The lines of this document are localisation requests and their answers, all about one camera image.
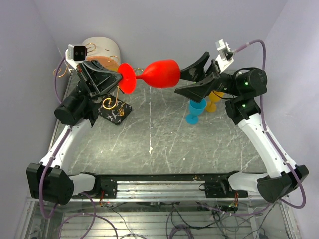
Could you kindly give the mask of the yellow wine glass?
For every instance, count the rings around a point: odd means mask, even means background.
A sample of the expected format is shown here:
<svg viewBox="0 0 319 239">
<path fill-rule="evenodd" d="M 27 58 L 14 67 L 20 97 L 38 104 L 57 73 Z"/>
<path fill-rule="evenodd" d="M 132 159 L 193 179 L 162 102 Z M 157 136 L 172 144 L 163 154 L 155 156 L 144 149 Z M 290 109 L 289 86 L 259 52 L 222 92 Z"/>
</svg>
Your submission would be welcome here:
<svg viewBox="0 0 319 239">
<path fill-rule="evenodd" d="M 214 112 L 217 110 L 217 102 L 219 102 L 223 96 L 225 95 L 224 92 L 217 92 L 217 91 L 212 91 L 210 94 L 209 94 L 209 101 L 207 102 L 207 105 L 206 105 L 206 110 L 208 112 Z"/>
</svg>

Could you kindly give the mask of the blue wine glass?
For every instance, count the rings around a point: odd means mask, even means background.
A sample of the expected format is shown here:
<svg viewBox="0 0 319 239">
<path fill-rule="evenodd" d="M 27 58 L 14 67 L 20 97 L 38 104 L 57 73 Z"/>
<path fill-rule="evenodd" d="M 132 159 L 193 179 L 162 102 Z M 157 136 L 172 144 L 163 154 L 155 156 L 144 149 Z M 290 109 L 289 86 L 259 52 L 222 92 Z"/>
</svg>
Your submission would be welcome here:
<svg viewBox="0 0 319 239">
<path fill-rule="evenodd" d="M 191 100 L 189 103 L 189 114 L 186 116 L 186 122 L 190 125 L 196 125 L 199 122 L 199 115 L 202 114 L 207 106 L 206 99 L 199 103 Z"/>
</svg>

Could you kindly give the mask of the red wine glass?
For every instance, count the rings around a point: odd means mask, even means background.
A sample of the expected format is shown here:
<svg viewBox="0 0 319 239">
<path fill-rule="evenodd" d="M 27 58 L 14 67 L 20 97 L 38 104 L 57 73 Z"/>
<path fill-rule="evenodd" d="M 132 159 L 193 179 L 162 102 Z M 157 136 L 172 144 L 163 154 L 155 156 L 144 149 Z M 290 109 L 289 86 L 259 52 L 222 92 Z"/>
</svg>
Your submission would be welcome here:
<svg viewBox="0 0 319 239">
<path fill-rule="evenodd" d="M 118 68 L 122 75 L 119 88 L 130 94 L 135 90 L 137 79 L 142 79 L 149 86 L 154 88 L 174 87 L 181 78 L 181 70 L 175 60 L 159 60 L 148 65 L 140 75 L 136 75 L 134 69 L 128 63 L 122 63 Z"/>
</svg>

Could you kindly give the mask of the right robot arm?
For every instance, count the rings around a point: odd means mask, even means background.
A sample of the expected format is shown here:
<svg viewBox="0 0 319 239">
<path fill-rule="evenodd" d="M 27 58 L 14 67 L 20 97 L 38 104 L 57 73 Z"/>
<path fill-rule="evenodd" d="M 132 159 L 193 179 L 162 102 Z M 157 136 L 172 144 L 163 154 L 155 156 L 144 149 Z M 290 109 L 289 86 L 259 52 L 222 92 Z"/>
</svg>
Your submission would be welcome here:
<svg viewBox="0 0 319 239">
<path fill-rule="evenodd" d="M 231 95 L 225 100 L 226 113 L 249 138 L 267 170 L 265 174 L 231 172 L 220 184 L 220 193 L 231 197 L 239 190 L 250 191 L 273 203 L 297 189 L 309 171 L 284 152 L 265 122 L 261 105 L 255 101 L 267 91 L 266 72 L 246 67 L 227 74 L 222 70 L 221 57 L 212 60 L 205 70 L 208 59 L 209 53 L 205 52 L 195 63 L 181 70 L 181 79 L 193 84 L 177 88 L 175 92 L 197 103 L 209 93 Z"/>
</svg>

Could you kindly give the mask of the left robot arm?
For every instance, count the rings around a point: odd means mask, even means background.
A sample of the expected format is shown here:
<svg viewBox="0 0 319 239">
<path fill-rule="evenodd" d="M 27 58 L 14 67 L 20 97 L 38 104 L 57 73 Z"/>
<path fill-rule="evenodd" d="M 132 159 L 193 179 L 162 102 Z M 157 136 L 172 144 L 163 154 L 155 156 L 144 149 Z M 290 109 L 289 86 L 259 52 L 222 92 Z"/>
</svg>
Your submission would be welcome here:
<svg viewBox="0 0 319 239">
<path fill-rule="evenodd" d="M 31 163 L 26 174 L 34 199 L 65 205 L 72 196 L 85 192 L 96 198 L 102 186 L 93 173 L 67 174 L 78 144 L 95 124 L 102 97 L 112 92 L 122 79 L 119 72 L 104 68 L 97 60 L 76 66 L 77 85 L 55 109 L 54 115 L 65 127 L 39 163 Z"/>
</svg>

